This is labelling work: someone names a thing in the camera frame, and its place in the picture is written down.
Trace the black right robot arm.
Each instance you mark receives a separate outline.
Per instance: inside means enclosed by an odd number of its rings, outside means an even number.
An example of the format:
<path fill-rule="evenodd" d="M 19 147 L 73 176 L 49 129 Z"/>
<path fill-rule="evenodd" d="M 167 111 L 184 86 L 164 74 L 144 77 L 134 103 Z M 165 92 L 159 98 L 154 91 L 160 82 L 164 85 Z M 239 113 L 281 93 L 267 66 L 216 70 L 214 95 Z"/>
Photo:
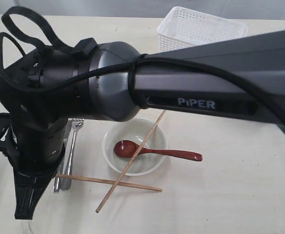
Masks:
<path fill-rule="evenodd" d="M 35 49 L 4 67 L 5 37 Z M 285 31 L 153 55 L 124 42 L 84 39 L 70 48 L 1 33 L 0 103 L 15 218 L 30 220 L 64 157 L 70 118 L 125 122 L 154 108 L 285 127 Z"/>

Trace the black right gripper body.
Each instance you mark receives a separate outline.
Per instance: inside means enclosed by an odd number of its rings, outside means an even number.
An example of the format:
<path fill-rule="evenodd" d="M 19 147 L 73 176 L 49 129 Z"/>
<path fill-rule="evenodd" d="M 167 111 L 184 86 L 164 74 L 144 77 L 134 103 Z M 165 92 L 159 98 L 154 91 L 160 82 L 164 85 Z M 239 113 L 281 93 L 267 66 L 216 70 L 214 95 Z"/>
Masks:
<path fill-rule="evenodd" d="M 67 122 L 67 119 L 58 119 L 47 130 L 39 131 L 9 120 L 5 155 L 13 167 L 15 178 L 44 175 L 58 167 L 63 158 Z"/>

